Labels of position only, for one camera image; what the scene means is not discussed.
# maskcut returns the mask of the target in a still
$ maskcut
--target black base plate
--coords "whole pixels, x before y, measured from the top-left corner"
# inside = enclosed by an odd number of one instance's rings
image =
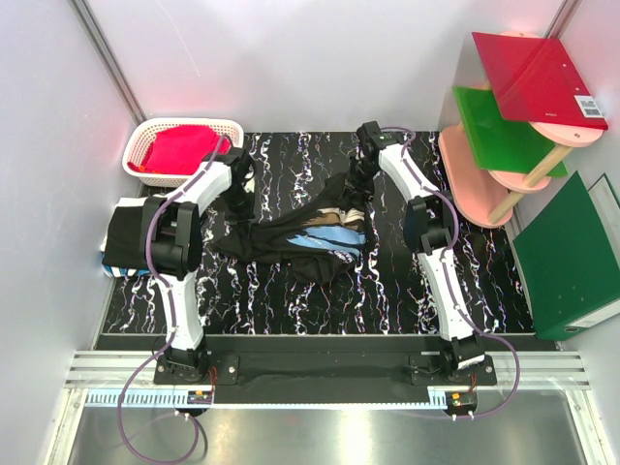
[[[238,356],[232,354],[210,354],[209,361],[209,368],[215,368],[216,370],[216,386],[232,386],[236,384],[237,374],[239,372]],[[204,376],[181,374],[177,370],[172,370],[164,365],[161,360],[158,360],[153,383],[156,385],[170,386],[210,385],[211,380],[208,373]]]
[[[463,386],[472,385],[472,375],[476,374],[476,386],[496,386],[493,358],[485,356],[484,361],[473,368],[462,370],[457,376],[446,377],[439,370],[439,356],[410,356],[409,364],[419,367],[412,369],[411,381],[414,386]]]

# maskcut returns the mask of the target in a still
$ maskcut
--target green binder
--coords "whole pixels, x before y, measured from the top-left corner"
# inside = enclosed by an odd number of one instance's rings
[[[541,339],[566,340],[593,325],[594,312],[619,303],[620,267],[578,173],[514,247]]]

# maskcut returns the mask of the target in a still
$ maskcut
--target barcode label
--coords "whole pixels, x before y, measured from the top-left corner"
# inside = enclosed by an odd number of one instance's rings
[[[577,104],[586,118],[602,118],[603,114],[591,95],[575,95]]]

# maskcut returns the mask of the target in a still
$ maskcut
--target green folder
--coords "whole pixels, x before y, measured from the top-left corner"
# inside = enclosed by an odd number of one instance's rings
[[[620,267],[578,173],[514,240],[541,339],[563,341],[620,298]]]
[[[479,168],[528,173],[555,146],[530,123],[502,118],[492,91],[467,87],[454,87],[453,91]],[[566,175],[562,163],[549,173]]]

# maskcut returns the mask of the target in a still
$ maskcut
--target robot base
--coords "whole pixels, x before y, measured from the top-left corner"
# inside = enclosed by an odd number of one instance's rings
[[[451,386],[469,388],[476,375],[476,386],[497,386],[495,366],[490,356],[471,368],[446,376],[440,369],[440,356],[410,356],[411,380],[414,386]]]
[[[153,383],[156,385],[212,385],[232,386],[236,384],[239,371],[239,357],[231,354],[210,354],[207,351],[197,351],[193,356],[196,366],[174,363],[170,354],[159,357],[155,369]],[[211,380],[211,373],[216,376]]]

